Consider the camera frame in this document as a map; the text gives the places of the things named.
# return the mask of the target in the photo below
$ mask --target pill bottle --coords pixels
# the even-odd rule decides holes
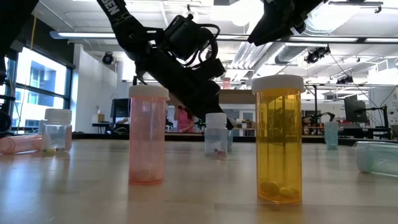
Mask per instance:
[[[205,129],[205,154],[206,155],[227,155],[228,134],[226,128],[226,114],[208,113],[206,114]]]
[[[72,112],[46,109],[43,124],[43,152],[68,152],[72,148]]]
[[[398,175],[398,144],[360,142],[353,148],[359,171]]]
[[[303,78],[273,75],[253,81],[256,96],[257,195],[277,203],[302,200]]]
[[[33,150],[39,151],[41,146],[41,134],[4,137],[0,139],[0,154],[8,155]]]
[[[154,185],[163,181],[166,101],[168,89],[136,85],[131,99],[129,184]]]
[[[338,149],[338,123],[325,122],[325,143],[328,150]]]

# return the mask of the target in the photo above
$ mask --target person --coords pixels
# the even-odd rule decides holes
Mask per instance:
[[[177,123],[177,130],[181,133],[194,133],[195,124],[193,123],[193,115],[184,106],[177,106],[174,111],[174,120]]]

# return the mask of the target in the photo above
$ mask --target yellow pill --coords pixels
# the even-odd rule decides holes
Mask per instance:
[[[55,148],[48,148],[46,152],[55,152]]]
[[[281,187],[281,188],[279,189],[279,193],[280,193],[282,196],[285,196],[285,197],[291,197],[291,196],[293,196],[293,190],[292,190],[291,188],[288,188],[288,187]]]
[[[267,195],[275,196],[279,194],[279,185],[272,182],[264,182],[260,185],[260,189]]]

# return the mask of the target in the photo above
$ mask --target computer monitor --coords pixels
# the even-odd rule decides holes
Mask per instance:
[[[130,99],[114,99],[112,101],[111,118],[115,112],[115,118],[130,117]]]
[[[365,102],[353,100],[350,98],[344,99],[344,106],[346,109],[346,119],[347,121],[366,123],[368,118],[366,117],[366,112],[361,111],[366,109]]]

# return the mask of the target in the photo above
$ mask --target pink pill bottle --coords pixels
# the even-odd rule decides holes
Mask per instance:
[[[168,89],[137,85],[129,89],[129,184],[162,183],[164,172],[166,101]]]
[[[0,154],[4,155],[33,150],[39,151],[41,147],[41,134],[11,136],[0,139]]]

